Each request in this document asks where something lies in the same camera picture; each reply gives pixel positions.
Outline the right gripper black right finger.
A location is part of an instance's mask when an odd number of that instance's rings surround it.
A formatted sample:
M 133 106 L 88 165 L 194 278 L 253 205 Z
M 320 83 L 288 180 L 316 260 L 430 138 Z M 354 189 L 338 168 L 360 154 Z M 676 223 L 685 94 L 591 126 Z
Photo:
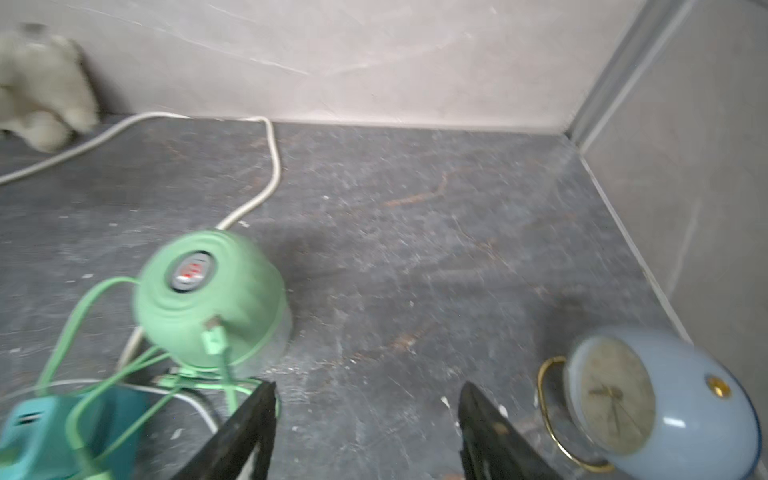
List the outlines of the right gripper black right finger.
M 458 419 L 466 479 L 561 478 L 472 382 L 460 391 Z

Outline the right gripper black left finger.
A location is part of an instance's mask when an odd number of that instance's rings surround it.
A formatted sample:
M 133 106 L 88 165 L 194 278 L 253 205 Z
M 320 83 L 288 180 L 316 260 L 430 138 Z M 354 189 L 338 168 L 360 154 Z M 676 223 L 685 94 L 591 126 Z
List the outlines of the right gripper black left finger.
M 267 479 L 277 426 L 276 383 L 259 386 L 173 480 Z

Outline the green cordless meat grinder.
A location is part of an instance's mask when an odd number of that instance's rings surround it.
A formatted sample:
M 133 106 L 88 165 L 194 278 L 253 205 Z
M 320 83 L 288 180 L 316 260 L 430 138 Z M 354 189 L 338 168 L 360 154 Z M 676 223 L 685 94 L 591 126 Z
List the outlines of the green cordless meat grinder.
M 252 240 L 222 230 L 158 250 L 138 277 L 133 310 L 145 337 L 191 370 L 217 370 L 209 330 L 222 328 L 228 364 L 244 376 L 277 363 L 293 327 L 278 269 Z

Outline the teal power strip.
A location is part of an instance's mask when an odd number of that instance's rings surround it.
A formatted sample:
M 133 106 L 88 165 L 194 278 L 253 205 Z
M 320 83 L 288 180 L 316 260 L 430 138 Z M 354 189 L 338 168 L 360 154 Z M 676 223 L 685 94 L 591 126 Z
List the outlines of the teal power strip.
M 135 472 L 141 428 L 112 453 L 103 453 L 148 409 L 147 395 L 126 387 L 112 387 L 97 397 L 81 416 L 78 427 L 97 465 L 117 480 L 130 480 Z

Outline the teal square charger block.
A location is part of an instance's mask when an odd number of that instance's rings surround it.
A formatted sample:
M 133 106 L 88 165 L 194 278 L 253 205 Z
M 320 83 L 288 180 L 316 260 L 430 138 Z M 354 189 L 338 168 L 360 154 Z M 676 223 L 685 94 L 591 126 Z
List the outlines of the teal square charger block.
M 46 396 L 17 404 L 1 432 L 1 478 L 68 479 L 79 470 L 65 434 L 77 400 Z

